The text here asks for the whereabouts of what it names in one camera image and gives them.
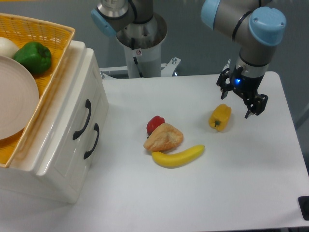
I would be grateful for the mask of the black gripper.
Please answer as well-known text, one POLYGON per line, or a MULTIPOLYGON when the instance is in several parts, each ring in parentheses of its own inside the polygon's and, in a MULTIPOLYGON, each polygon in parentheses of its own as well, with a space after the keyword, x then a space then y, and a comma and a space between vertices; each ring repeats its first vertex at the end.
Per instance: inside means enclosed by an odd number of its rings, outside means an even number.
POLYGON ((233 70, 231 83, 226 82, 227 80, 230 80, 231 77, 230 69, 225 68, 221 71, 216 82, 221 91, 221 100, 227 97, 228 92, 231 91, 232 84, 233 92, 241 97, 247 106, 245 118, 248 118, 251 114, 258 116, 264 112, 268 101, 267 95, 258 93, 258 88, 264 76, 247 77, 242 74, 243 71, 243 67, 235 67, 233 70))

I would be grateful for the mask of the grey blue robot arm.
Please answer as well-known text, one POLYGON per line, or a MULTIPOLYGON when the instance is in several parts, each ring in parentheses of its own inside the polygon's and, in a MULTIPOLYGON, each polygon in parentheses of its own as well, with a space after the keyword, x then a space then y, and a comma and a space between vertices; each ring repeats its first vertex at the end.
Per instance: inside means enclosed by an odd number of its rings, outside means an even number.
MULTIPOLYGON (((167 35, 165 20, 154 12, 151 0, 102 0, 91 12, 98 29, 123 46, 130 78, 161 75, 161 44, 167 35)), ((286 18, 266 0, 207 0, 202 22, 238 43, 233 69, 225 66, 217 80, 221 97, 234 92, 243 99, 247 115, 260 115, 268 97, 258 93, 277 46, 286 18)))

